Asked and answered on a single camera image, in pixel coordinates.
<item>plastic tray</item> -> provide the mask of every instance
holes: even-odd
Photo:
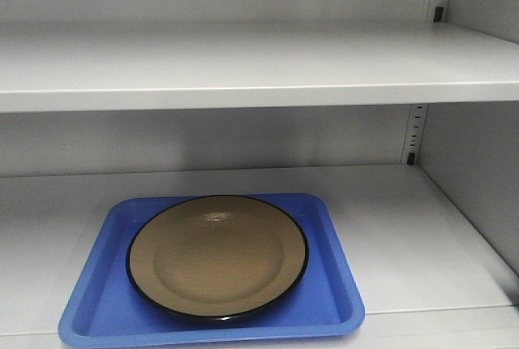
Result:
[[[74,347],[138,347],[266,338],[344,335],[365,312],[324,203],[306,194],[250,195],[291,214],[305,231],[310,258],[301,282],[272,306],[235,321],[188,321],[145,300],[126,272],[127,248],[159,212],[196,196],[125,200],[113,207],[59,322]]]

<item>plate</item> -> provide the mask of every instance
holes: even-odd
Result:
[[[308,242],[286,212],[248,196],[204,196],[147,222],[127,253],[135,288],[175,314],[209,320],[245,316],[301,279]]]

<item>cabinet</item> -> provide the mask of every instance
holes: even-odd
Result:
[[[326,202],[367,319],[247,346],[518,345],[518,0],[482,1],[2,0],[2,347],[62,347],[120,200],[262,192]]]

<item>tray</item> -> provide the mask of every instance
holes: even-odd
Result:
[[[324,203],[307,194],[250,195],[283,209],[304,230],[310,256],[300,283],[270,307],[231,321],[190,321],[150,304],[131,285],[127,248],[144,223],[197,196],[125,200],[114,206],[59,322],[74,347],[138,347],[344,335],[364,307]]]

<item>shelf bracket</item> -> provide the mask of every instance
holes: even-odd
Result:
[[[402,164],[414,165],[418,161],[423,127],[427,117],[427,107],[428,104],[410,105],[407,128],[405,129],[404,147],[401,155]]]

